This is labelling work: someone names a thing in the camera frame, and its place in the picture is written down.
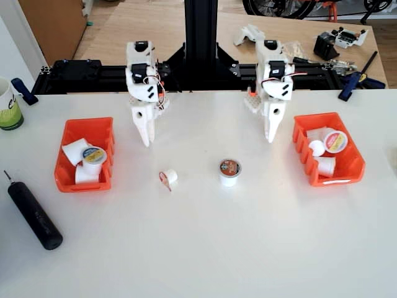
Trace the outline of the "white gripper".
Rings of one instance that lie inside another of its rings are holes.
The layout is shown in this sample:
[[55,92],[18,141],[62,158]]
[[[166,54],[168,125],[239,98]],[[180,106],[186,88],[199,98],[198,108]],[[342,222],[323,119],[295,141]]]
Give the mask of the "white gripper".
[[[128,92],[132,97],[143,102],[158,102],[157,84],[128,84]],[[137,127],[146,147],[154,142],[156,112],[152,104],[132,105],[133,123]]]
[[262,83],[262,88],[268,96],[282,100],[263,104],[262,108],[265,138],[272,143],[285,114],[286,102],[284,101],[292,98],[293,80],[291,77],[267,79]]

